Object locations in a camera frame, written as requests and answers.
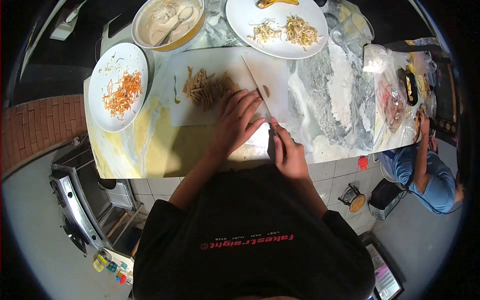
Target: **spoon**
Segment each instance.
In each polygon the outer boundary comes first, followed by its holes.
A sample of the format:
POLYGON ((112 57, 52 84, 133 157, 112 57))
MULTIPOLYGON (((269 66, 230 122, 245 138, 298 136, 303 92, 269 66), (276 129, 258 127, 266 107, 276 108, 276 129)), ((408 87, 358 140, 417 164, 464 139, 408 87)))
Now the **spoon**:
POLYGON ((163 39, 161 39, 158 43, 155 44, 155 47, 159 47, 159 46, 165 44, 168 41, 168 39, 170 38, 170 35, 171 35, 172 31, 177 29, 177 27, 180 25, 180 23, 190 19, 192 14, 193 14, 193 7, 192 6, 188 6, 188 7, 185 7, 184 9, 182 9, 181 12, 179 13, 179 16, 178 16, 178 22, 175 25, 173 25, 173 27, 167 32, 167 34, 163 37, 163 39))

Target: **white plate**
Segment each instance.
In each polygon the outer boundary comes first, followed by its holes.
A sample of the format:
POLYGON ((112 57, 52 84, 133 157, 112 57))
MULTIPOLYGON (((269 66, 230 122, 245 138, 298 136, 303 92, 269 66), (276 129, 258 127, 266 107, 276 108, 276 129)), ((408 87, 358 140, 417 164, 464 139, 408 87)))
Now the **white plate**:
POLYGON ((228 0, 226 6, 230 26, 250 46, 268 55, 289 60, 299 60, 313 56, 324 47, 328 38, 327 21, 322 10, 313 0, 300 0, 299 5, 274 3, 264 9, 258 8, 255 5, 256 2, 255 0, 228 0), (305 46, 307 51, 304 51, 302 46, 286 41, 287 36, 283 32, 282 40, 278 38, 270 39, 266 43, 261 42, 261 45, 247 37, 253 35, 254 26, 250 24, 260 24, 269 19, 275 21, 278 26, 285 26, 287 16, 290 15, 297 15, 315 27, 318 30, 318 36, 323 36, 318 38, 320 43, 305 46))
POLYGON ((107 132, 119 132, 130 125, 142 108, 148 85, 148 65, 142 50, 135 44, 120 43, 108 49, 98 60, 93 69, 90 87, 88 88, 88 104, 90 113, 97 125, 107 132), (123 120, 110 116, 110 111, 103 106, 102 97, 107 94, 107 85, 112 80, 113 91, 116 91, 119 78, 123 72, 140 72, 142 93, 132 108, 123 115, 123 120))

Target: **kitchen knife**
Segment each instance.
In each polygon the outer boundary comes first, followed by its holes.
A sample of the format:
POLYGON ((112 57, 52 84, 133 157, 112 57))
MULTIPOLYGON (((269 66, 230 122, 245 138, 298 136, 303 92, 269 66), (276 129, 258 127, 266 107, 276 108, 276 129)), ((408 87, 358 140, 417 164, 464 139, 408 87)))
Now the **kitchen knife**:
POLYGON ((268 108, 268 105, 267 105, 267 103, 265 102, 265 94, 262 93, 260 87, 259 87, 258 84, 257 84, 257 81, 255 80, 255 77, 253 76, 252 72, 250 71, 250 68, 248 67, 248 64, 247 64, 247 62, 245 61, 245 59, 243 58, 243 56, 240 55, 240 57, 241 57, 241 59, 242 59, 242 61, 243 61, 243 64, 245 65, 245 68, 246 68, 247 71, 248 71, 248 74, 250 75, 250 78, 252 79, 253 83, 254 83, 255 86, 257 87, 257 91, 258 91, 258 93, 260 94, 260 96, 261 96, 261 98, 262 98, 262 101, 263 101, 264 104, 265 104, 265 107, 267 108, 267 112, 268 112, 268 114, 270 115, 270 118, 272 118, 272 117, 273 117, 273 116, 272 116, 272 113, 270 112, 270 109, 268 108))

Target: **banana peel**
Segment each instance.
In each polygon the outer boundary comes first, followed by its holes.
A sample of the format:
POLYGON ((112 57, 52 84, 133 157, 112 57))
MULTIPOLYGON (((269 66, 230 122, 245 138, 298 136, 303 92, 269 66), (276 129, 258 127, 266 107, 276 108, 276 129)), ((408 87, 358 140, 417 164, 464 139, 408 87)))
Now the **banana peel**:
POLYGON ((288 3, 288 4, 293 4, 293 5, 298 5, 299 2, 298 0, 259 0, 257 2, 257 7, 258 8, 267 8, 269 7, 270 5, 274 4, 274 3, 288 3))

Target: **hand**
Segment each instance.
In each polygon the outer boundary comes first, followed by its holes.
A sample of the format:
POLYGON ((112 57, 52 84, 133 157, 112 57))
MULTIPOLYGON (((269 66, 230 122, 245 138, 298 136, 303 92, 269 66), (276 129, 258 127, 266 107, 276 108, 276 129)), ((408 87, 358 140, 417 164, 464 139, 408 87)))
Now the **hand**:
POLYGON ((228 91, 220 101, 218 120, 210 150, 223 159, 243 145, 265 122, 265 118, 248 124, 262 103, 257 91, 241 90, 233 96, 228 91))
POLYGON ((420 132, 422 139, 428 138, 430 133, 430 119, 424 112, 420 113, 420 132))
POLYGON ((271 123, 280 136, 273 137, 275 165, 280 173, 289 180, 310 180, 303 145, 294 142, 288 131, 280 126, 275 118, 272 118, 271 123))

